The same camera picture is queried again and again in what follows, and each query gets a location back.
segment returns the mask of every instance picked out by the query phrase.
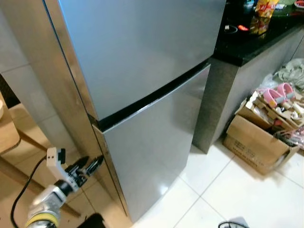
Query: granite countertop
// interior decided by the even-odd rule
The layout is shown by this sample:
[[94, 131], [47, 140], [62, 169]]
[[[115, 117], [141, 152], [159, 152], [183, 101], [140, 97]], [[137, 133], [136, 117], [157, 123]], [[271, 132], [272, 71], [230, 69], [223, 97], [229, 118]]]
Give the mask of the granite countertop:
[[252, 15], [245, 15], [243, 18], [239, 16], [238, 20], [231, 19], [225, 9], [213, 57], [239, 67], [243, 66], [288, 34], [304, 27], [304, 14], [301, 12], [293, 14], [294, 8], [292, 6], [286, 8], [285, 11], [274, 14], [267, 32], [259, 36], [250, 35], [248, 31], [225, 34], [224, 26], [226, 24], [237, 26], [240, 21], [245, 22], [248, 21], [246, 18], [252, 17]]

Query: refrigerator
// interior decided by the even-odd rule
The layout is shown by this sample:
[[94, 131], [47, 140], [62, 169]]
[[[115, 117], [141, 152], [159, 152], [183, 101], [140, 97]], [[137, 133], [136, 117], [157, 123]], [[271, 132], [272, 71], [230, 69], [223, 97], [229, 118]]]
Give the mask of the refrigerator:
[[[0, 1], [76, 144], [89, 150], [98, 143], [118, 203], [133, 222], [186, 166], [224, 6]], [[88, 125], [94, 134], [82, 130]]]

